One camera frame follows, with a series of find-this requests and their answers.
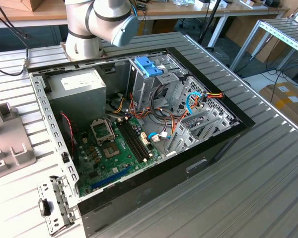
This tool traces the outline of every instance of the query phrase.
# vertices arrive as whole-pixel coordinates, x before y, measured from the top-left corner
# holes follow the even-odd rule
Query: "metal shelf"
[[[269,34],[272,34],[273,36],[277,37],[281,41],[288,44],[290,47],[292,47],[294,50],[298,51],[298,23],[294,21],[293,19],[283,18],[283,19],[268,19],[268,20],[258,20],[256,25],[254,26],[253,30],[249,34],[248,38],[246,39],[244,45],[240,49],[239,53],[237,54],[235,60],[233,61],[232,65],[230,66],[231,70],[235,70],[238,66],[240,60],[242,59],[243,55],[245,54],[246,50],[248,49],[249,45],[251,44],[252,40],[254,39],[256,33],[258,32],[258,29],[262,28],[267,33],[257,46],[256,50],[253,52],[253,56],[261,49],[261,47],[264,45],[265,41],[267,40]],[[291,55],[288,55],[286,57],[286,60],[283,62],[283,64],[289,59]]]

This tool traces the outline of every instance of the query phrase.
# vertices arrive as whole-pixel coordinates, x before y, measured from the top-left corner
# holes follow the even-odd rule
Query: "yellow wire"
[[[208,95],[216,95],[216,96],[219,96],[219,95],[222,95],[222,93],[207,93]]]
[[[122,110],[122,108],[123,108],[123,102],[124,102],[124,99],[122,98],[122,100],[120,102],[119,108],[116,111],[114,111],[113,113],[119,113]]]

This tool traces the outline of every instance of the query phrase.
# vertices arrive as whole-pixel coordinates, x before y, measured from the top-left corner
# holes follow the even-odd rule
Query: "ram slot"
[[[118,129],[120,130],[123,138],[127,142],[128,146],[131,148],[131,151],[135,155],[139,163],[143,162],[144,159],[149,159],[149,153],[145,149],[144,145],[138,139],[134,130],[128,122],[122,122],[117,124]]]

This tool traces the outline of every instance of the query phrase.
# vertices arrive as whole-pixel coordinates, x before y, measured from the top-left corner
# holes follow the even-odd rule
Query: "desk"
[[[44,25],[65,25],[67,24],[66,9],[62,0],[45,0],[35,12],[21,11],[12,8],[3,8],[8,18],[15,26],[44,26]],[[213,47],[222,31],[229,16],[248,16],[248,15],[275,15],[281,18],[289,10],[286,7],[252,10],[241,3],[234,2],[227,8],[218,9],[215,17],[220,17],[217,27],[209,42],[208,47]],[[196,7],[194,4],[189,6],[177,6],[171,1],[167,3],[150,2],[147,4],[146,20],[159,19],[178,19],[205,17],[206,8]],[[139,11],[139,20],[143,19],[143,13]]]
[[[135,37],[108,55],[175,47],[256,125],[216,164],[91,238],[298,237],[298,127],[238,76],[179,32]],[[16,72],[25,50],[0,53],[0,68]],[[31,49],[31,66],[67,62],[60,46]],[[0,102],[17,107],[37,162],[0,178],[0,237],[49,238],[36,185],[60,175],[28,75],[0,73]],[[82,238],[79,221],[57,236]]]

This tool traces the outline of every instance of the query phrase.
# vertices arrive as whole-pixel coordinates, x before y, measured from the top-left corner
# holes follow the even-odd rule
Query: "metal plate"
[[[106,45],[110,55],[161,47],[176,47],[199,64],[201,72],[256,125],[220,162],[95,237],[298,237],[298,128],[181,33],[135,37],[127,48]],[[10,65],[21,65],[24,53],[0,53],[1,67],[18,71],[18,66]],[[31,61],[42,65],[66,60],[61,47],[34,49],[30,54],[35,54]],[[203,67],[214,63],[217,70]],[[35,100],[26,74],[0,74],[0,101],[17,106],[38,159],[0,178],[0,227],[9,228],[0,229],[0,237],[49,237],[37,206],[36,185],[60,170]],[[76,223],[58,237],[84,237],[84,233]]]

